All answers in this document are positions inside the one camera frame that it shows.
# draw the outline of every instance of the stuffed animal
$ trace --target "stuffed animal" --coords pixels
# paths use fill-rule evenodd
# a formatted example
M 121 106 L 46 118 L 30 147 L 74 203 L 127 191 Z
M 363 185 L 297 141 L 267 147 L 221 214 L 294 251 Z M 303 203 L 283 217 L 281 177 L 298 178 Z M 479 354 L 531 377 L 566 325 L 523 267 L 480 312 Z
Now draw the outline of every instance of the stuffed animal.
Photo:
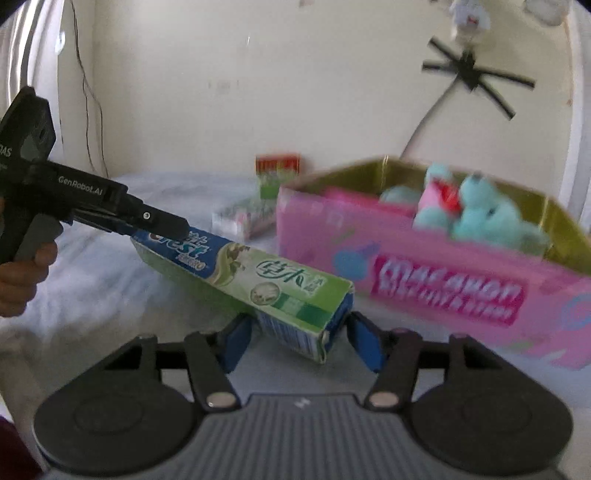
M 425 175 L 425 190 L 418 203 L 413 227 L 447 235 L 460 212 L 459 194 L 452 172 L 443 165 L 431 165 Z
M 384 203 L 399 203 L 402 205 L 417 206 L 423 193 L 404 185 L 397 185 L 384 190 L 379 196 L 379 201 Z
M 535 255 L 543 255 L 549 246 L 548 235 L 537 225 L 525 222 L 517 205 L 482 176 L 467 177 L 459 193 L 463 212 L 453 227 L 453 239 Z

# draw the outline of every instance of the metal screw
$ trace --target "metal screw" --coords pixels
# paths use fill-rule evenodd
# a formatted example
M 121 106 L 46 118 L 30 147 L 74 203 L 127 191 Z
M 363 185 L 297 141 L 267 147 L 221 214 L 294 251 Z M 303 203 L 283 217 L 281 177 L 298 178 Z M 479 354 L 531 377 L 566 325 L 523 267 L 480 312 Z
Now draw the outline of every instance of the metal screw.
M 398 405 L 399 402 L 400 398 L 398 398 L 398 395 L 392 392 L 372 393 L 369 398 L 369 403 L 375 408 L 392 408 Z
M 211 408 L 230 408 L 236 404 L 236 400 L 236 396 L 230 392 L 215 392 L 205 399 Z

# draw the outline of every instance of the bed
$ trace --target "bed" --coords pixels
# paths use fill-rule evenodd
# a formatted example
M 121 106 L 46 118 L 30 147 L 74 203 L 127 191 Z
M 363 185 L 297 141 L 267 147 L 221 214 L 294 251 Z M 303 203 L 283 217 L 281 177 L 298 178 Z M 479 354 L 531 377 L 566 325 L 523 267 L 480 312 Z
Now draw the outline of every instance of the bed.
M 147 173 L 117 180 L 146 203 L 203 229 L 210 225 L 212 210 L 253 194 L 256 186 L 252 179 L 214 174 Z M 251 244 L 275 249 L 272 235 Z M 223 309 L 203 304 L 147 267 L 127 237 L 76 224 L 66 228 L 58 245 L 58 261 L 25 314 L 0 320 L 0 392 L 37 458 L 31 420 L 53 391 L 139 333 L 155 333 L 161 342 L 180 341 L 229 320 Z M 409 327 L 427 339 L 445 340 L 450 333 L 368 299 L 358 298 L 356 308 L 383 327 Z M 568 371 L 500 353 L 573 409 L 574 435 L 560 466 L 572 480 L 591 478 L 591 367 Z M 243 401 L 256 392 L 352 392 L 362 398 L 374 381 L 344 335 L 327 364 L 319 366 L 256 329 L 230 378 Z M 441 379 L 441 372 L 421 372 L 416 394 Z M 164 381 L 189 394 L 186 376 L 167 373 Z

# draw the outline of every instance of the pink cardboard box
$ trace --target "pink cardboard box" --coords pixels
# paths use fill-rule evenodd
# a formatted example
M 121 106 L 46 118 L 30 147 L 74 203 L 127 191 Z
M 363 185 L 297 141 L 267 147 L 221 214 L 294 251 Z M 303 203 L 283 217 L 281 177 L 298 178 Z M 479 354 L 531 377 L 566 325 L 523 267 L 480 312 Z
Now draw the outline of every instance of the pink cardboard box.
M 591 363 L 591 247 L 552 199 L 495 180 L 550 235 L 541 259 L 416 231 L 408 216 L 322 196 L 329 187 L 375 195 L 396 184 L 420 188 L 423 175 L 423 167 L 385 158 L 283 186 L 279 255 L 488 345 L 568 368 Z

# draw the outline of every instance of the electrical wire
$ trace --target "electrical wire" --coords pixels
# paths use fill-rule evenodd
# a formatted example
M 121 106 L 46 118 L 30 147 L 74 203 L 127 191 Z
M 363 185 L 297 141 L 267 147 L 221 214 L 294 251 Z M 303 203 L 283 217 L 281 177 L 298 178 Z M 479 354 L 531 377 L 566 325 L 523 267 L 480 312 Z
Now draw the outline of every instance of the electrical wire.
M 74 7 L 74 0 L 70 0 L 70 5 L 72 6 L 72 13 L 74 16 L 74 44 L 76 47 L 76 60 L 78 65 L 80 66 L 80 70 L 82 71 L 82 92 L 84 93 L 84 97 L 86 99 L 86 152 L 88 153 L 88 161 L 90 162 L 90 167 L 94 173 L 97 173 L 94 164 L 92 163 L 92 157 L 90 155 L 90 145 L 88 139 L 88 132 L 90 128 L 90 118 L 89 118 L 89 111 L 88 111 L 88 93 L 95 101 L 96 106 L 99 109 L 99 116 L 100 116 L 100 157 L 101 157 L 101 164 L 105 175 L 107 178 L 109 177 L 109 170 L 107 169 L 107 165 L 105 162 L 105 149 L 103 144 L 103 108 L 99 102 L 99 99 L 96 97 L 88 79 L 86 78 L 86 70 L 84 68 L 84 64 L 82 63 L 82 59 L 80 58 L 80 44 L 79 44 L 79 34 L 78 34 L 78 18 L 76 16 L 76 7 Z
M 410 150 L 410 147 L 412 146 L 416 137 L 419 135 L 420 131 L 424 128 L 427 121 L 433 116 L 433 114 L 435 113 L 437 108 L 439 108 L 441 106 L 443 101 L 450 95 L 452 90 L 456 87 L 456 85 L 458 85 L 459 82 L 460 82 L 460 76 L 458 75 L 458 76 L 456 76 L 456 78 L 453 79 L 453 82 L 451 82 L 450 86 L 447 87 L 447 89 L 441 94 L 441 96 L 437 99 L 437 101 L 433 104 L 433 106 L 427 111 L 425 116 L 421 119 L 421 121 L 418 123 L 417 127 L 414 129 L 414 132 L 410 136 L 410 138 L 408 139 L 407 144 L 402 149 L 402 153 L 399 156 L 400 160 L 405 158 L 406 154 L 408 153 L 408 150 Z

